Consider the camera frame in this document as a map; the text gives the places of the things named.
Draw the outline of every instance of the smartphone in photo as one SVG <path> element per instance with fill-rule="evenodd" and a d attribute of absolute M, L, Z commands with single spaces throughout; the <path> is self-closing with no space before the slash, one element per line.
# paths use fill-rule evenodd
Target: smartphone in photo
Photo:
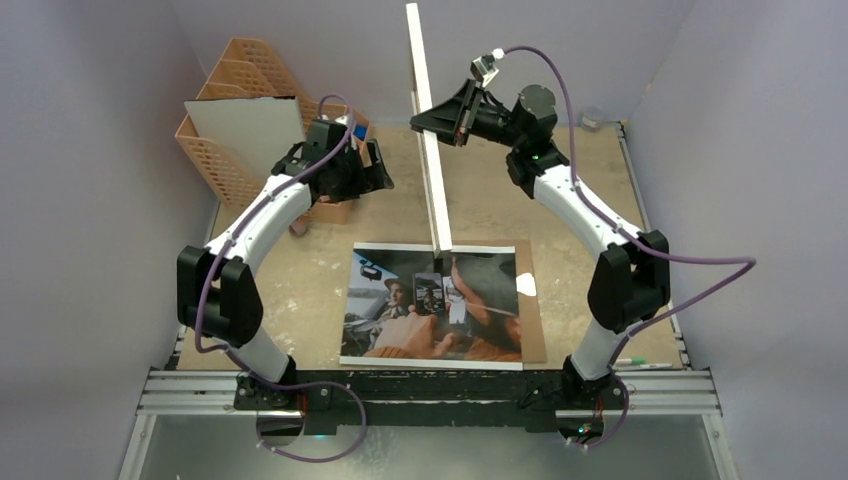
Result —
<path fill-rule="evenodd" d="M 416 273 L 412 277 L 412 287 L 415 289 L 415 312 L 419 315 L 445 314 L 445 292 L 442 287 L 442 276 L 437 273 Z"/>

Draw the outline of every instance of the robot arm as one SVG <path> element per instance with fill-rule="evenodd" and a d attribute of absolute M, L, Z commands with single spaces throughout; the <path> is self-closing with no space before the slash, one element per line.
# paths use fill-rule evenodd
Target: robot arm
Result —
<path fill-rule="evenodd" d="M 277 162 L 265 187 L 239 218 L 204 248 L 188 246 L 177 259 L 177 317 L 183 325 L 194 328 L 207 275 L 215 257 L 224 250 L 215 273 L 220 283 L 209 288 L 200 333 L 227 344 L 247 367 L 273 382 L 293 375 L 295 364 L 274 345 L 261 325 L 263 306 L 254 276 L 265 256 L 288 226 L 319 198 L 338 202 L 394 188 L 377 141 L 366 142 L 371 165 L 363 167 L 360 152 L 351 140 L 315 175 L 278 191 L 333 150 L 344 131 L 340 123 L 314 120 L 306 142 L 294 145 Z"/>
<path fill-rule="evenodd" d="M 496 58 L 494 54 L 472 62 L 474 80 L 467 79 L 451 99 L 412 117 L 410 123 L 413 130 L 431 131 L 453 146 L 463 146 L 475 135 L 511 147 L 506 163 L 512 182 L 565 222 L 592 255 L 592 322 L 563 365 L 563 387 L 575 397 L 591 397 L 608 382 L 609 365 L 622 338 L 652 318 L 670 296 L 668 262 L 643 254 L 619 232 L 663 252 L 668 242 L 660 232 L 644 233 L 624 221 L 585 184 L 580 185 L 582 193 L 618 225 L 609 227 L 580 199 L 570 162 L 552 139 L 557 121 L 553 93 L 530 85 L 512 110 L 507 109 L 483 87 L 497 73 Z"/>

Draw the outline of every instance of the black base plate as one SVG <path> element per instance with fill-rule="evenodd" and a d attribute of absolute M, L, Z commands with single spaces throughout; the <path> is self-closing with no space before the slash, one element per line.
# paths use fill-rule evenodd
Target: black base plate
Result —
<path fill-rule="evenodd" d="M 557 410 L 589 410 L 597 397 L 564 398 L 559 370 L 299 370 L 299 383 L 330 381 L 348 386 L 365 402 L 368 425 L 523 427 L 528 432 L 562 431 Z M 236 410 L 305 410 L 306 435 L 333 435 L 339 425 L 359 425 L 354 400 L 340 389 L 313 387 L 279 393 L 239 377 Z M 606 409 L 622 408 L 606 386 Z"/>

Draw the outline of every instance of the cable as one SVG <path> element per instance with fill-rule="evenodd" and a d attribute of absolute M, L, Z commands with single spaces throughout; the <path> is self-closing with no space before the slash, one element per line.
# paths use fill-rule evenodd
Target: cable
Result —
<path fill-rule="evenodd" d="M 583 448 L 589 450 L 590 448 L 597 448 L 609 441 L 613 435 L 618 432 L 618 429 L 624 425 L 624 421 L 627 420 L 627 411 L 630 410 L 630 392 L 627 391 L 627 385 L 624 384 L 624 381 L 619 377 L 615 372 L 612 373 L 613 378 L 618 383 L 619 388 L 621 389 L 621 395 L 623 395 L 622 400 L 624 401 L 624 405 L 621 407 L 621 415 L 618 417 L 618 420 L 615 422 L 615 425 L 609 429 L 609 431 L 604 432 L 605 434 L 601 436 L 597 441 L 592 443 L 583 444 Z"/>
<path fill-rule="evenodd" d="M 736 279 L 738 279 L 742 275 L 746 274 L 749 270 L 754 268 L 754 266 L 757 264 L 757 260 L 754 257 L 700 258 L 700 257 L 688 257 L 688 256 L 683 256 L 683 255 L 673 255 L 673 254 L 669 254 L 669 253 L 665 253 L 665 252 L 660 252 L 658 250 L 655 250 L 655 249 L 650 248 L 647 245 L 643 244 L 639 239 L 637 239 L 636 237 L 634 237 L 633 235 L 631 235 L 630 233 L 625 231 L 623 228 L 621 228 L 621 226 L 618 223 L 616 223 L 615 220 L 613 220 L 612 218 L 607 216 L 601 209 L 599 209 L 594 204 L 592 204 L 592 202 L 586 197 L 586 194 L 583 193 L 580 178 L 577 175 L 577 149 L 576 149 L 576 142 L 575 142 L 574 113 L 571 109 L 571 98 L 569 98 L 569 96 L 568 96 L 568 89 L 565 88 L 565 81 L 562 79 L 562 75 L 560 74 L 559 69 L 556 67 L 556 65 L 554 65 L 553 60 L 551 60 L 550 57 L 545 55 L 544 52 L 542 52 L 541 50 L 539 50 L 537 48 L 529 47 L 527 45 L 517 45 L 517 46 L 514 46 L 514 47 L 504 49 L 504 55 L 507 55 L 509 53 L 516 52 L 516 51 L 519 51 L 519 50 L 535 53 L 536 55 L 541 57 L 541 59 L 544 60 L 545 63 L 547 63 L 548 66 L 551 68 L 551 71 L 554 73 L 554 76 L 557 79 L 557 83 L 559 83 L 559 87 L 562 90 L 562 96 L 565 98 L 565 110 L 566 110 L 566 113 L 568 115 L 568 139 L 569 139 L 568 148 L 569 148 L 569 154 L 571 155 L 571 183 L 574 186 L 574 192 L 577 194 L 577 196 L 580 198 L 580 200 L 583 202 L 584 205 L 586 205 L 586 207 L 589 210 L 591 210 L 598 217 L 600 217 L 601 220 L 604 221 L 604 223 L 606 223 L 607 225 L 612 227 L 614 232 L 620 234 L 622 237 L 627 239 L 627 241 L 632 243 L 637 249 L 639 249 L 642 252 L 647 253 L 648 255 L 651 255 L 653 257 L 660 258 L 660 259 L 663 259 L 663 260 L 667 260 L 669 262 L 685 263 L 685 264 L 690 264 L 690 265 L 742 265 L 742 268 L 740 268 L 739 270 L 737 270 L 733 274 L 727 276 L 724 280 L 721 280 L 718 283 L 716 283 L 715 285 L 711 286 L 710 288 L 707 288 L 706 290 L 699 293 L 698 295 L 695 295 L 694 297 L 692 297 L 689 300 L 675 306 L 674 308 L 669 309 L 668 311 L 666 311 L 666 312 L 664 312 L 660 315 L 657 315 L 656 317 L 654 317 L 650 320 L 647 320 L 647 321 L 643 322 L 642 324 L 631 329 L 627 333 L 627 335 L 625 335 L 624 338 L 622 338 L 621 342 L 618 344 L 618 346 L 613 351 L 612 357 L 610 358 L 610 361 L 609 361 L 610 370 L 612 370 L 612 368 L 615 364 L 616 357 L 618 357 L 618 355 L 624 349 L 624 346 L 627 345 L 627 342 L 631 338 L 633 338 L 634 335 L 636 335 L 637 333 L 639 333 L 642 330 L 650 327 L 651 325 L 654 325 L 655 323 L 657 323 L 661 320 L 664 320 L 664 319 L 666 319 L 666 318 L 668 318 L 672 315 L 675 315 L 679 312 L 682 312 L 683 310 L 689 308 L 690 306 L 692 306 L 692 305 L 700 302 L 701 300 L 707 298 L 708 296 L 712 295 L 713 293 L 715 293 L 716 291 L 718 291 L 722 287 L 726 286 L 727 284 L 735 281 Z M 620 384 L 622 384 L 621 379 L 618 377 L 618 375 L 616 375 L 615 373 L 612 373 L 612 374 L 615 376 L 615 378 L 618 380 L 618 382 Z M 626 389 L 625 389 L 625 397 L 624 398 L 625 398 L 624 410 L 622 411 L 622 415 L 619 418 L 619 421 L 616 422 L 616 425 L 613 427 L 613 429 L 610 433 L 608 433 L 607 435 L 604 435 L 604 437 L 602 437 L 601 440 L 591 444 L 591 447 L 595 447 L 595 446 L 598 446 L 600 444 L 603 444 L 604 442 L 606 442 L 606 439 L 609 438 L 610 435 L 612 435 L 613 433 L 618 431 L 618 428 L 621 426 L 621 423 L 624 422 L 624 418 L 627 416 L 626 412 L 627 412 L 627 409 L 629 408 L 629 398 L 630 397 L 629 397 L 629 395 L 627 395 Z"/>
<path fill-rule="evenodd" d="M 292 460 L 297 460 L 298 462 L 328 463 L 328 462 L 332 462 L 332 461 L 338 460 L 342 457 L 349 455 L 351 452 L 353 452 L 354 450 L 359 448 L 359 446 L 362 445 L 362 442 L 365 441 L 365 434 L 368 431 L 367 424 L 366 424 L 366 417 L 365 417 L 365 404 L 363 404 L 362 399 L 359 398 L 359 396 L 356 393 L 354 393 L 354 391 L 351 390 L 350 388 L 348 388 L 347 386 L 342 385 L 341 383 L 336 383 L 336 382 L 309 382 L 309 383 L 300 383 L 300 384 L 297 384 L 297 385 L 278 385 L 278 384 L 276 384 L 276 383 L 274 383 L 274 382 L 272 382 L 268 379 L 262 378 L 259 375 L 257 375 L 256 372 L 253 372 L 250 369 L 250 367 L 248 367 L 244 362 L 242 362 L 240 358 L 233 355 L 232 352 L 227 351 L 227 356 L 230 358 L 230 360 L 233 363 L 238 365 L 239 368 L 241 368 L 242 370 L 245 370 L 247 372 L 250 372 L 250 376 L 255 378 L 259 383 L 265 385 L 266 387 L 273 388 L 274 390 L 279 390 L 279 391 L 283 391 L 283 392 L 292 391 L 292 390 L 303 390 L 303 389 L 312 388 L 312 387 L 338 388 L 339 390 L 342 390 L 343 392 L 350 395 L 350 397 L 353 398 L 353 401 L 356 402 L 356 406 L 359 408 L 359 417 L 360 417 L 360 420 L 362 422 L 361 426 L 359 428 L 359 434 L 356 436 L 356 439 L 353 441 L 353 443 L 350 444 L 350 446 L 348 446 L 345 450 L 343 450 L 343 451 L 341 451 L 341 452 L 339 452 L 335 455 L 332 455 L 332 456 L 329 456 L 329 457 L 324 457 L 324 458 L 312 458 L 312 457 L 304 457 L 304 456 L 301 456 L 301 455 L 297 455 L 295 453 L 289 453 L 289 452 L 286 452 L 285 450 L 280 450 L 277 447 L 268 445 L 268 443 L 265 440 L 262 439 L 262 432 L 260 431 L 259 424 L 257 424 L 256 425 L 256 436 L 259 437 L 259 445 L 261 445 L 262 447 L 267 449 L 269 452 L 276 453 L 277 455 L 280 455 L 280 456 L 283 456 L 283 457 L 286 457 L 286 458 L 290 458 Z"/>
<path fill-rule="evenodd" d="M 348 103 L 348 101 L 345 100 L 344 97 L 342 97 L 340 95 L 336 95 L 335 93 L 331 93 L 329 95 L 324 95 L 324 98 L 322 98 L 318 102 L 318 118 L 322 118 L 321 115 L 324 112 L 324 102 L 326 102 L 330 98 L 338 98 L 339 100 L 344 102 L 345 106 L 347 107 L 347 111 L 345 113 L 353 116 L 353 108 L 351 108 L 350 103 Z"/>
<path fill-rule="evenodd" d="M 324 102 L 328 98 L 331 98 L 331 97 L 335 97 L 335 98 L 342 100 L 344 102 L 344 104 L 347 106 L 348 111 L 353 112 L 353 108 L 351 108 L 350 103 L 347 101 L 347 99 L 345 99 L 343 96 L 337 95 L 337 94 L 327 95 L 324 98 L 322 98 L 320 103 L 318 104 L 319 105 L 319 112 L 320 112 L 321 106 L 324 105 Z M 202 336 L 202 334 L 200 332 L 203 332 L 203 312 L 206 309 L 206 301 L 209 298 L 209 290 L 212 287 L 212 281 L 215 279 L 215 275 L 218 271 L 218 267 L 221 265 L 221 262 L 223 261 L 225 255 L 227 254 L 227 251 L 229 251 L 230 247 L 235 245 L 235 242 L 238 240 L 238 237 L 239 237 L 239 235 L 241 235 L 242 231 L 247 227 L 248 224 L 250 224 L 251 220 L 253 220 L 253 218 L 260 211 L 262 211 L 262 209 L 265 208 L 266 205 L 268 205 L 271 202 L 271 198 L 276 197 L 283 190 L 289 188 L 290 186 L 294 185 L 295 183 L 311 177 L 313 174 L 315 174 L 315 172 L 317 172 L 319 169 L 321 169 L 321 167 L 323 167 L 327 162 L 329 162 L 333 157 L 335 157 L 336 154 L 338 154 L 341 151 L 341 149 L 344 148 L 344 146 L 346 144 L 350 143 L 350 139 L 351 139 L 351 136 L 353 135 L 353 130 L 354 130 L 355 126 L 356 126 L 356 122 L 353 118 L 353 115 L 350 115 L 348 117 L 347 129 L 345 130 L 344 135 L 339 140 L 339 143 L 336 144 L 336 146 L 333 147 L 333 149 L 330 150 L 330 152 L 327 155 L 325 155 L 324 158 L 322 158 L 321 160 L 318 160 L 317 162 L 315 162 L 314 165 L 312 165 L 311 167 L 307 168 L 306 170 L 300 172 L 299 174 L 295 175 L 294 177 L 290 178 L 286 182 L 283 182 L 281 185 L 279 185 L 277 188 L 275 188 L 269 195 L 263 197 L 255 205 L 252 205 L 252 207 L 248 207 L 248 210 L 244 214 L 244 218 L 242 219 L 241 222 L 239 222 L 238 224 L 236 224 L 233 227 L 229 238 L 224 241 L 224 244 L 221 246 L 221 250 L 218 252 L 218 254 L 215 256 L 215 259 L 212 261 L 212 266 L 209 268 L 209 273 L 206 274 L 206 279 L 203 282 L 203 288 L 200 291 L 200 299 L 199 299 L 198 304 L 197 304 L 197 316 L 195 317 L 195 321 L 194 321 L 194 346 L 195 346 L 195 348 L 197 349 L 198 352 L 209 353 L 209 352 L 213 352 L 213 351 L 216 351 L 216 350 L 223 350 L 224 352 L 226 352 L 226 354 L 230 358 L 230 360 L 233 363 L 235 363 L 240 369 L 244 370 L 250 376 L 255 378 L 257 381 L 259 381 L 260 383 L 262 383 L 262 384 L 264 384 L 264 385 L 266 385 L 270 388 L 273 388 L 273 389 L 276 389 L 276 390 L 281 390 L 281 391 L 291 391 L 291 390 L 302 390 L 302 389 L 311 388 L 311 387 L 325 386 L 325 387 L 338 388 L 338 389 L 344 391 L 345 393 L 347 393 L 348 395 L 350 395 L 351 398 L 353 398 L 354 402 L 356 402 L 357 406 L 359 407 L 359 413 L 362 417 L 362 424 L 361 424 L 361 427 L 359 429 L 359 436 L 356 438 L 356 440 L 354 440 L 354 442 L 347 449 L 345 449 L 343 452 L 336 454 L 336 455 L 333 455 L 331 457 L 326 457 L 326 458 L 302 457 L 300 455 L 288 453 L 288 452 L 280 450 L 276 447 L 272 447 L 272 446 L 268 445 L 264 440 L 262 440 L 261 432 L 257 428 L 257 430 L 256 430 L 257 435 L 260 435 L 260 442 L 259 442 L 260 445 L 264 446 L 265 448 L 267 448 L 272 453 L 276 453 L 278 455 L 282 455 L 284 457 L 288 457 L 288 458 L 291 458 L 293 460 L 298 460 L 298 461 L 307 462 L 307 463 L 326 463 L 326 462 L 331 462 L 333 460 L 338 460 L 338 459 L 344 457 L 345 455 L 351 453 L 352 451 L 356 450 L 357 448 L 359 448 L 359 446 L 362 444 L 362 442 L 365 441 L 365 433 L 366 433 L 367 428 L 368 428 L 368 425 L 366 423 L 366 418 L 365 418 L 365 405 L 362 403 L 362 399 L 360 399 L 356 395 L 356 393 L 354 393 L 353 390 L 351 390 L 350 388 L 348 388 L 348 387 L 346 387 L 346 386 L 344 386 L 340 383 L 336 383 L 336 382 L 310 382 L 310 383 L 302 383 L 302 384 L 297 384 L 297 385 L 277 385 L 273 381 L 268 380 L 266 378 L 263 378 L 261 375 L 254 372 L 248 365 L 246 365 L 244 362 L 242 362 L 241 359 L 239 359 L 235 354 L 233 354 L 232 351 L 230 351 L 228 345 L 218 344 L 218 345 L 214 345 L 212 347 L 204 347 L 201 344 L 201 341 L 200 341 L 201 336 Z"/>

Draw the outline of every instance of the cardboard sheet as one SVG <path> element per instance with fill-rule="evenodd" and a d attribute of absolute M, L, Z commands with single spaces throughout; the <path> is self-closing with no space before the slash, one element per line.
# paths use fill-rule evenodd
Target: cardboard sheet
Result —
<path fill-rule="evenodd" d="M 304 139 L 292 97 L 225 98 L 185 102 L 197 133 L 224 148 L 258 178 Z"/>

